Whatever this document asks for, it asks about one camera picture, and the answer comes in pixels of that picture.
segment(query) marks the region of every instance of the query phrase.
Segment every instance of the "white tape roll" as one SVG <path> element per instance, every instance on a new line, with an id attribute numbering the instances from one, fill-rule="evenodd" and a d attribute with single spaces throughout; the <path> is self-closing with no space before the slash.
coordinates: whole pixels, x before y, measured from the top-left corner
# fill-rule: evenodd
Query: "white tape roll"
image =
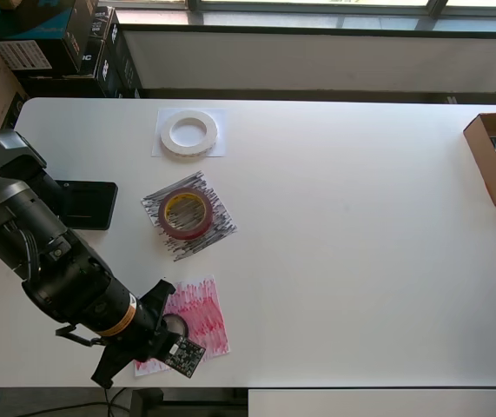
<path id="1" fill-rule="evenodd" d="M 205 126 L 205 136 L 194 146 L 182 146 L 174 141 L 170 132 L 176 124 L 197 124 Z M 162 127 L 161 142 L 169 152 L 178 156 L 201 156 L 215 146 L 218 131 L 211 116 L 201 111 L 185 110 L 171 116 Z"/>

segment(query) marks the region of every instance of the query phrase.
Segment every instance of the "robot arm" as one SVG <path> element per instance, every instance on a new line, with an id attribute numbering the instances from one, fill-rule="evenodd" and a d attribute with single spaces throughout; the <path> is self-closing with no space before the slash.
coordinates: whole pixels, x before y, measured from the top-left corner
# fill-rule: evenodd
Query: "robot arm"
<path id="1" fill-rule="evenodd" d="M 56 335 L 104 346 L 92 376 L 110 388 L 132 360 L 156 358 L 191 377 L 205 349 L 170 332 L 163 310 L 174 287 L 159 281 L 141 299 L 112 274 L 103 259 L 67 228 L 23 181 L 0 176 L 0 259 L 21 279 L 25 294 L 46 315 L 67 326 Z M 99 337 L 72 333 L 82 324 Z"/>

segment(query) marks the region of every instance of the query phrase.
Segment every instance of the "circuit board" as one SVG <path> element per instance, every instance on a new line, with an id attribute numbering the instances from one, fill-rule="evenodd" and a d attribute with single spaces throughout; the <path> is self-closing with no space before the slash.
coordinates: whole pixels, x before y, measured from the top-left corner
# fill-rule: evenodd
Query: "circuit board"
<path id="1" fill-rule="evenodd" d="M 169 351 L 164 363 L 191 378 L 205 354 L 205 347 L 180 336 Z"/>

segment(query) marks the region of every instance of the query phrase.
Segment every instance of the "tabletop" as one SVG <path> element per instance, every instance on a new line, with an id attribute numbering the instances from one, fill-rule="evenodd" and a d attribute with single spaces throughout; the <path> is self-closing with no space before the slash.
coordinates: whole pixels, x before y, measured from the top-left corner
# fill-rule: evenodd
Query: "tabletop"
<path id="1" fill-rule="evenodd" d="M 226 155 L 152 157 L 157 112 L 225 109 Z M 115 182 L 82 235 L 131 291 L 214 275 L 231 352 L 128 387 L 496 386 L 496 208 L 462 135 L 496 106 L 34 99 L 55 179 Z M 202 170 L 237 233 L 173 262 L 142 204 Z M 0 387 L 90 386 L 101 355 L 0 262 Z"/>

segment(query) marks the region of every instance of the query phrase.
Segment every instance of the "red scribbled paper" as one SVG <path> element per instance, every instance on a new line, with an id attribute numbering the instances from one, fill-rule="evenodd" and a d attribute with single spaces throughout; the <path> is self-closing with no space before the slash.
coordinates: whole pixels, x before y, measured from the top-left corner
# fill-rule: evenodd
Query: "red scribbled paper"
<path id="1" fill-rule="evenodd" d="M 214 276 L 179 282 L 175 287 L 164 314 L 178 314 L 188 323 L 189 339 L 207 349 L 202 361 L 230 352 Z M 170 369 L 155 359 L 134 364 L 136 376 Z"/>

